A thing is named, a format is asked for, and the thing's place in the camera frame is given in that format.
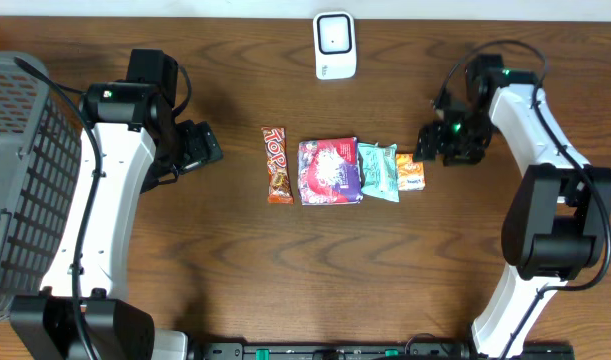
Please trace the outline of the orange Kleenex tissue pack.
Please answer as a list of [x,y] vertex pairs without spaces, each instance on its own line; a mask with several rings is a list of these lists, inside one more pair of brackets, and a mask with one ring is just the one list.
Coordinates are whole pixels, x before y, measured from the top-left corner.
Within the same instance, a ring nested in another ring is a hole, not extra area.
[[399,191],[420,191],[425,188],[423,163],[414,162],[412,154],[397,154],[396,168]]

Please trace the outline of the green wet wipes pack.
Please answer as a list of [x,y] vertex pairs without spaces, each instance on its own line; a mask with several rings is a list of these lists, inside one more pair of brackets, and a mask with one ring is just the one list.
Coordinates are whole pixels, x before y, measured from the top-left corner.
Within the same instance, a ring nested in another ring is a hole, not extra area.
[[396,150],[396,144],[386,147],[378,144],[358,144],[364,195],[399,202]]

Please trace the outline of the orange Top chocolate bar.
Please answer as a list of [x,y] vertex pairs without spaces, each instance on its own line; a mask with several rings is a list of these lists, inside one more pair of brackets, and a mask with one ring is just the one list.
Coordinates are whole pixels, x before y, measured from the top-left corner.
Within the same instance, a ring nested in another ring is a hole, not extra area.
[[293,204],[294,197],[288,173],[285,129],[262,127],[269,175],[268,198],[270,204]]

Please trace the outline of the purple red tissue pack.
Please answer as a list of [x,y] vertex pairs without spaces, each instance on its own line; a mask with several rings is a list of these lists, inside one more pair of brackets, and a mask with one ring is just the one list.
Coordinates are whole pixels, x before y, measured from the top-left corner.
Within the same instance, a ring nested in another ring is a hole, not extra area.
[[363,199],[356,137],[309,140],[298,146],[303,205],[357,204]]

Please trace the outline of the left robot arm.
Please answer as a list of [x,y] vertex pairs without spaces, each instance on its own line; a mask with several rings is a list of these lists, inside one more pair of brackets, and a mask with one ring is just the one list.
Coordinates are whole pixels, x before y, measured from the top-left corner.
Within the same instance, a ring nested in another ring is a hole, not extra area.
[[181,331],[158,329],[127,300],[127,258],[139,197],[219,161],[211,127],[183,120],[183,66],[135,49],[122,80],[92,84],[72,109],[83,128],[78,178],[56,256],[10,323],[36,359],[198,359]]

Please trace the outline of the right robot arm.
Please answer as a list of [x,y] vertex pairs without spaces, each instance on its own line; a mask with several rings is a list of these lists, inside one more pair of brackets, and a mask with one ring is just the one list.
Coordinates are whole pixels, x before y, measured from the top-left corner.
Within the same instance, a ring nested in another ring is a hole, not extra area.
[[522,176],[501,229],[505,267],[471,325],[472,354],[521,357],[524,341],[559,292],[597,285],[611,258],[611,169],[595,167],[564,135],[541,76],[479,54],[465,68],[468,101],[441,91],[438,116],[418,136],[417,162],[474,165],[493,133],[505,139]]

